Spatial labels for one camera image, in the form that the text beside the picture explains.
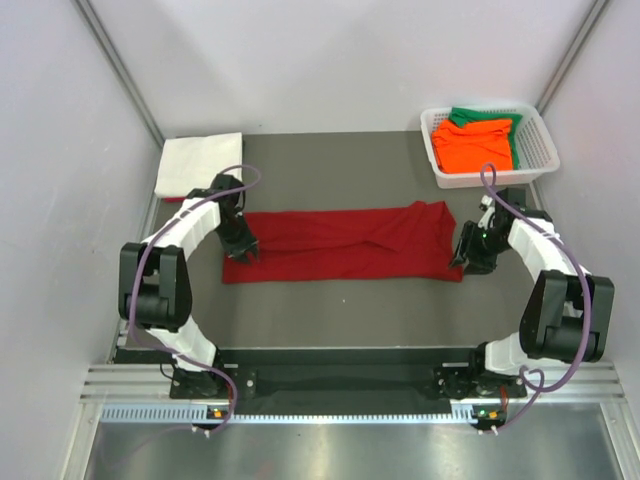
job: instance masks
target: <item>white towel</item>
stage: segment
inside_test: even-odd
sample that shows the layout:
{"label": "white towel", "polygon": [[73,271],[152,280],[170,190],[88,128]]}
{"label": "white towel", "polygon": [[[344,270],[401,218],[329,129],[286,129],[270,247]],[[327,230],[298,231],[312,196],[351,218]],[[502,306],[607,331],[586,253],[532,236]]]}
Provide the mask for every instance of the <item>white towel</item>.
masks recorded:
{"label": "white towel", "polygon": [[[208,188],[221,170],[242,164],[242,134],[175,138],[164,142],[155,194],[185,197],[194,188]],[[242,169],[229,174],[242,180]]]}

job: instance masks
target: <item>orange cloth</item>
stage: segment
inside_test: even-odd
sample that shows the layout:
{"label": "orange cloth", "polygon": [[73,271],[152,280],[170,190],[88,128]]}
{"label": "orange cloth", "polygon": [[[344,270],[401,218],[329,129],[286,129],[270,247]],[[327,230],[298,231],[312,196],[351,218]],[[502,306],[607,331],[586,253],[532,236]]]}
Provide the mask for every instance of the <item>orange cloth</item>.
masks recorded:
{"label": "orange cloth", "polygon": [[464,127],[444,120],[431,135],[438,166],[444,173],[480,172],[491,162],[496,170],[513,170],[511,119],[470,122]]}

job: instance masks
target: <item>metal frame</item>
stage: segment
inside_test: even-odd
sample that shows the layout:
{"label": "metal frame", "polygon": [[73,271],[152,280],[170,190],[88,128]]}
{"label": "metal frame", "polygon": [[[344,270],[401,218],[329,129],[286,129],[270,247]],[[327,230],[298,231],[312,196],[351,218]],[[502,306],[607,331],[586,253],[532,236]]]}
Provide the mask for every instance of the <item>metal frame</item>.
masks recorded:
{"label": "metal frame", "polygon": [[540,115],[544,115],[549,108],[553,98],[571,71],[571,67],[573,67],[578,56],[584,50],[587,40],[593,33],[598,22],[604,16],[610,3],[611,0],[594,0],[589,7],[589,10],[580,23],[578,31],[569,43],[551,78],[549,78],[544,90],[542,90],[540,98],[536,102],[536,109]]}
{"label": "metal frame", "polygon": [[125,66],[118,50],[116,49],[111,37],[107,33],[106,29],[100,21],[100,17],[96,13],[90,0],[71,0],[71,3],[76,7],[80,17],[84,21],[85,25],[91,32],[91,35],[95,39],[96,43],[102,50],[107,62],[111,66],[113,73],[115,74],[118,82],[122,86],[122,90],[129,97],[133,107],[140,115],[142,123],[149,131],[149,135],[156,142],[158,147],[162,148],[164,145],[165,137],[162,131],[158,127],[156,120],[153,118],[149,107],[144,101],[138,86],[133,81],[133,77],[129,73],[129,70]]}

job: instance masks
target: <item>metal bar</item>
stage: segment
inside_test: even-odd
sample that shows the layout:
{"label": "metal bar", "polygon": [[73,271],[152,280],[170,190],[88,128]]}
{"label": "metal bar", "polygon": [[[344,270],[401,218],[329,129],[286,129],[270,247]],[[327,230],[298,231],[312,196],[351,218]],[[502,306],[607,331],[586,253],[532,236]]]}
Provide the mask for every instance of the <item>metal bar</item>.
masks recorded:
{"label": "metal bar", "polygon": [[602,404],[607,431],[625,480],[640,479],[640,437],[628,404]]}
{"label": "metal bar", "polygon": [[578,28],[578,31],[571,40],[571,43],[567,47],[567,50],[562,56],[562,59],[558,63],[558,66],[551,75],[551,78],[547,82],[538,102],[536,103],[536,108],[540,115],[544,115],[549,108],[549,104],[560,89],[560,86],[567,77],[567,74],[575,64],[578,55],[580,55],[584,49],[584,46],[586,45],[586,42],[591,36],[594,28],[602,19],[602,16],[610,2],[611,0],[594,0],[591,4],[591,7]]}
{"label": "metal bar", "polygon": [[[207,405],[105,405],[104,423],[203,423],[216,424],[220,419],[208,418]],[[234,415],[233,424],[278,425],[371,425],[371,424],[469,424],[477,423],[471,405],[452,404],[451,413],[416,415]]]}
{"label": "metal bar", "polygon": [[133,103],[134,108],[140,115],[140,118],[149,131],[149,134],[156,142],[158,147],[162,148],[162,146],[164,145],[165,137],[160,131],[158,124],[153,118],[149,107],[145,103],[140,90],[133,81],[133,78],[127,70],[124,62],[122,61],[122,58],[118,54],[113,41],[109,37],[109,34],[104,28],[104,25],[102,25],[100,17],[93,8],[93,5],[91,5],[91,1],[71,0],[71,3],[75,5],[78,13],[82,17],[82,20],[85,22],[85,24],[89,28],[89,31],[98,43],[100,50],[102,50],[102,53],[105,55],[107,61],[109,62],[109,65],[111,65],[111,68],[113,69],[118,82]]}

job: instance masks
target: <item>laundry basket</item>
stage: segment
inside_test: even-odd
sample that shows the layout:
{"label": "laundry basket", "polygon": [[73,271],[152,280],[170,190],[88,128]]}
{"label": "laundry basket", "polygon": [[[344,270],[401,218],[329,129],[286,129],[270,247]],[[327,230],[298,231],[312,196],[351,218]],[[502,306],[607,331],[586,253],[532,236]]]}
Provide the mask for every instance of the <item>laundry basket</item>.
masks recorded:
{"label": "laundry basket", "polygon": [[[543,173],[554,172],[560,167],[558,152],[551,140],[551,135],[538,111],[529,105],[491,105],[465,106],[471,110],[487,113],[519,113],[522,120],[518,124],[515,135],[516,149],[520,159],[518,170],[497,172],[497,185],[515,185],[529,183]],[[430,108],[422,112],[420,123],[424,144],[431,168],[436,174],[436,182],[440,188],[463,188],[482,186],[480,173],[449,174],[440,171],[436,154],[431,143],[431,134],[443,120],[449,117],[451,108]]]}

